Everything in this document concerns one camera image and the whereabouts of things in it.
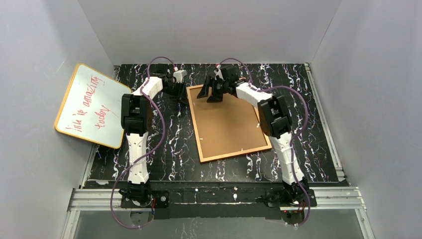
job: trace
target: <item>wooden frame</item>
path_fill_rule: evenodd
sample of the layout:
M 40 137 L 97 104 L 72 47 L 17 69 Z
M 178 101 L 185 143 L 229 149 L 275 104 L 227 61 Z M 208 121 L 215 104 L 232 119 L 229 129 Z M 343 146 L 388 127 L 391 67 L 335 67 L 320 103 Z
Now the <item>wooden frame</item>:
M 194 125 L 194 130 L 195 130 L 195 138 L 196 138 L 196 141 L 197 141 L 198 152 L 199 152 L 199 157 L 200 157 L 201 163 L 215 161 L 215 160 L 228 158 L 228 157 L 239 156 L 239 155 L 248 154 L 248 153 L 254 153 L 254 152 L 258 152 L 258 151 L 269 150 L 269 149 L 272 148 L 272 145 L 271 145 L 271 142 L 270 142 L 270 139 L 268 138 L 268 136 L 265 135 L 262 131 L 259 130 L 259 132 L 261 132 L 262 135 L 264 136 L 263 137 L 264 140 L 261 140 L 262 144 L 263 144 L 262 146 L 249 148 L 249 149 L 246 149 L 246 150 L 243 150 L 243 148 L 242 148 L 242 150 L 239 150 L 239 151 L 236 151 L 236 152 L 204 157 L 203 148 L 201 146 L 202 138 L 200 138 L 200 132 L 198 131 L 198 124 L 197 124 L 197 119 L 196 119 L 195 110 L 194 110 L 195 103 L 193 102 L 193 99 L 195 99 L 195 101 L 197 101 L 197 99 L 196 99 L 196 95 L 191 94 L 192 90 L 198 89 L 198 88 L 201 88 L 201 87 L 202 87 L 202 85 L 187 87 L 189 106 L 190 106 L 190 109 L 191 109 L 192 121 L 193 121 L 193 125 Z M 256 108 L 254 108 L 254 111 L 255 111 L 255 115 L 256 115 L 256 122 L 259 123 L 258 110 Z

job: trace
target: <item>marble tabletop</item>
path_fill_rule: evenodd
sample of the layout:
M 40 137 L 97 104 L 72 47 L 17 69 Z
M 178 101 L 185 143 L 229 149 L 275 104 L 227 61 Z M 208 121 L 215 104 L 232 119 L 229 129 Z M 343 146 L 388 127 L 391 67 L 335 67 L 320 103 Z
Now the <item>marble tabletop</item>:
M 185 82 L 189 86 L 202 84 L 206 75 L 213 72 L 214 66 L 215 64 L 178 65 L 188 72 Z M 146 67 L 146 64 L 121 65 L 117 69 L 116 79 L 134 91 L 144 81 Z M 238 67 L 240 75 L 248 77 L 245 68 Z M 279 85 L 290 86 L 303 95 L 310 115 L 307 129 L 294 144 L 300 167 L 309 181 L 338 182 L 304 64 L 248 64 L 247 67 L 251 71 L 255 86 L 262 89 Z M 304 123 L 304 106 L 297 96 L 293 97 L 287 90 L 276 90 L 275 93 L 285 96 L 292 115 L 292 129 L 296 132 Z M 161 147 L 147 159 L 150 180 L 282 181 L 280 165 L 274 150 L 201 164 L 189 106 L 171 101 L 163 93 L 159 93 L 154 101 L 165 118 L 167 135 Z M 156 112 L 155 115 L 153 130 L 148 137 L 148 150 L 152 149 L 161 137 L 162 126 Z M 89 180 L 115 180 L 128 166 L 128 159 L 125 137 L 120 149 L 97 146 Z

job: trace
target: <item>wall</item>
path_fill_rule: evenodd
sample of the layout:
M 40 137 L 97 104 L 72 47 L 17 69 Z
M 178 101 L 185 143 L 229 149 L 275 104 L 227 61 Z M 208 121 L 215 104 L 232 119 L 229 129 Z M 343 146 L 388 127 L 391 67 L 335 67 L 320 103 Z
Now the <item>wall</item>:
M 312 61 L 341 0 L 79 0 L 114 65 Z
M 311 64 L 376 238 L 420 238 L 422 2 L 344 0 Z
M 60 238 L 91 144 L 54 120 L 77 63 L 113 65 L 76 0 L 0 1 L 0 238 Z

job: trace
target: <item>board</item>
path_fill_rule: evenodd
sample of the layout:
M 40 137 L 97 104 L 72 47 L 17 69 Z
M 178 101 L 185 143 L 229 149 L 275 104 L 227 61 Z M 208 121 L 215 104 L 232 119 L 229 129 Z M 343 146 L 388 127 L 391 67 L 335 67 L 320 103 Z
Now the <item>board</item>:
M 119 148 L 121 97 L 131 89 L 85 64 L 75 68 L 54 126 L 60 133 Z
M 207 103 L 207 98 L 197 99 L 201 88 L 187 87 L 201 163 L 272 148 L 255 107 L 230 94 L 221 103 Z

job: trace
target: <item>wooden board frame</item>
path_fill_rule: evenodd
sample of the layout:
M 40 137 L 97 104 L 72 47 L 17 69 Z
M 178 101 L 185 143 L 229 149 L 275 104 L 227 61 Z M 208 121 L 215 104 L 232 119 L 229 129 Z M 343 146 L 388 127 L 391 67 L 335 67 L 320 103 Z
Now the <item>wooden board frame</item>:
M 244 154 L 248 154 L 248 153 L 255 153 L 255 152 L 258 152 L 258 151 L 265 151 L 265 150 L 269 150 L 269 149 L 272 148 L 271 141 L 270 141 L 269 137 L 267 135 L 265 135 L 264 133 L 262 133 L 264 138 L 265 138 L 265 142 L 266 142 L 266 145 L 264 145 L 264 146 L 255 147 L 255 148 L 246 149 L 246 150 L 241 150 L 241 151 L 237 151 L 237 152 L 233 152 L 233 153 L 226 153 L 226 154 L 221 154 L 221 155 L 216 155 L 216 156 L 211 156 L 211 157 L 204 157 L 202 147 L 201 147 L 201 139 L 200 139 L 198 126 L 197 126 L 197 120 L 195 118 L 194 106 L 192 104 L 193 103 L 192 97 L 196 97 L 196 96 L 191 95 L 192 89 L 197 89 L 197 88 L 201 88 L 201 87 L 202 87 L 202 85 L 187 87 L 189 107 L 191 109 L 192 122 L 193 122 L 193 125 L 194 125 L 195 138 L 196 138 L 196 142 L 197 142 L 197 146 L 198 146 L 198 153 L 199 153 L 201 163 L 211 162 L 211 161 L 215 161 L 215 160 L 219 160 L 219 159 L 223 159 L 223 158 L 235 157 L 235 156 L 244 155 Z M 258 110 L 255 107 L 253 107 L 253 108 L 254 108 L 255 113 L 256 113 L 257 122 L 259 122 Z

